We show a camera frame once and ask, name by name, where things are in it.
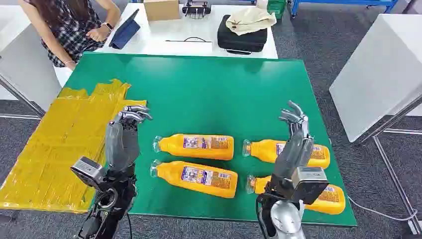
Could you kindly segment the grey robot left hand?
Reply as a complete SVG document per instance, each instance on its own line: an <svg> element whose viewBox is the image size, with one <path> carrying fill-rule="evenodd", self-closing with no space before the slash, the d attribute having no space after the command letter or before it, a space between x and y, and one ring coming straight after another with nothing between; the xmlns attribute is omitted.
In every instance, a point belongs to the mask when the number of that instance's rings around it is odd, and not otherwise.
<svg viewBox="0 0 422 239"><path fill-rule="evenodd" d="M105 157L109 171L120 172L140 155L138 125L152 120L150 109L142 105L125 106L106 128Z"/></svg>

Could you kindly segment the person's left hand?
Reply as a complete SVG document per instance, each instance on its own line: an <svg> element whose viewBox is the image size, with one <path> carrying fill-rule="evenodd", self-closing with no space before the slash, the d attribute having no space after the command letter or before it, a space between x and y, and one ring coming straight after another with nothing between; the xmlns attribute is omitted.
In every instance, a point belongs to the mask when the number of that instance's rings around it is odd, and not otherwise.
<svg viewBox="0 0 422 239"><path fill-rule="evenodd" d="M108 38L110 29L106 25L90 30L86 36L96 42L102 42Z"/></svg>

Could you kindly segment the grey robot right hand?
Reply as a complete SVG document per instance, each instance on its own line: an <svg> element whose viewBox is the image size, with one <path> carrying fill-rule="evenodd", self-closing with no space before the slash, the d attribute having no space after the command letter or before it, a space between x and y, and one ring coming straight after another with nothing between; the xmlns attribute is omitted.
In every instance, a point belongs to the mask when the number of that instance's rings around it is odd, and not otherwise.
<svg viewBox="0 0 422 239"><path fill-rule="evenodd" d="M292 110L281 109L279 119L288 125L290 138L276 158L272 183L291 179L297 167L307 166L314 146L315 140L309 131L308 116L304 114L299 105L291 100L288 101L288 106Z"/></svg>

